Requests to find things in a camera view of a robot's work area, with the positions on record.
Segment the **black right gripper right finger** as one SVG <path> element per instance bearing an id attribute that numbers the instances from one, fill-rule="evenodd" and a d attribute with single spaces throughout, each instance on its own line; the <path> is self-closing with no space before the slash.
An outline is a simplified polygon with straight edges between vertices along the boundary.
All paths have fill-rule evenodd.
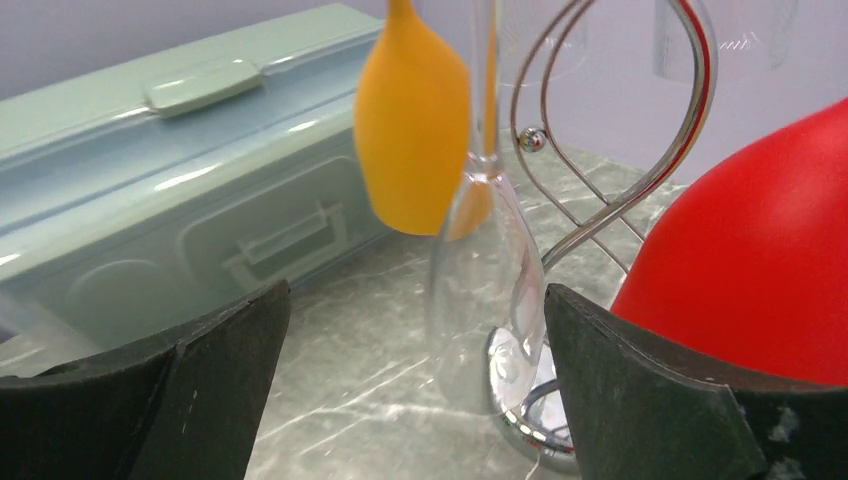
<path id="1" fill-rule="evenodd" d="M 735 366 L 561 284 L 544 306 L 585 479 L 843 479 L 847 391 Z"/>

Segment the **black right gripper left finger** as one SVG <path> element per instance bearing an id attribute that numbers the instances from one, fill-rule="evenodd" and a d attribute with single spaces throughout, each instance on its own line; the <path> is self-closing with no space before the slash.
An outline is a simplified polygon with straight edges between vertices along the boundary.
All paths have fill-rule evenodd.
<path id="1" fill-rule="evenodd" d="M 5 479 L 241 479 L 291 315 L 286 281 L 121 347 L 1 380 Z"/>

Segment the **red plastic goblet back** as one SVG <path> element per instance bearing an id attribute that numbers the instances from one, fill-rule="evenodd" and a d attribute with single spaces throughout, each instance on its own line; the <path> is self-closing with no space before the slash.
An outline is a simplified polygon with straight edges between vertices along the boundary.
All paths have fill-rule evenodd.
<path id="1" fill-rule="evenodd" d="M 720 162 L 646 237 L 613 312 L 703 354 L 847 383 L 847 104 Z"/>

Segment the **orange plastic goblet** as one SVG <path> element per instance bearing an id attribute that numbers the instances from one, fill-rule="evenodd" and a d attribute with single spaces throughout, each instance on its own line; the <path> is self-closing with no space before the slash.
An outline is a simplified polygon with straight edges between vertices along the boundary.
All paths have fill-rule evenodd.
<path id="1" fill-rule="evenodd" d="M 377 217 L 411 235 L 439 233 L 470 139 L 469 70 L 409 1 L 390 1 L 353 108 L 353 138 Z"/>

